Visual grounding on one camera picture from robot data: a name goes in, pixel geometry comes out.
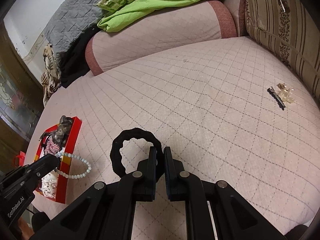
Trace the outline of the person's left hand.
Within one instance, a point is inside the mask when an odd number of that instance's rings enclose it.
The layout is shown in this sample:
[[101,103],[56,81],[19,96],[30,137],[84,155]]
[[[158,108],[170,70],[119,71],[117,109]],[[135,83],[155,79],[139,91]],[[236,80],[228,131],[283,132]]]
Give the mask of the person's left hand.
[[28,225],[28,223],[20,217],[17,221],[18,227],[21,230],[21,239],[28,240],[33,234],[33,229]]

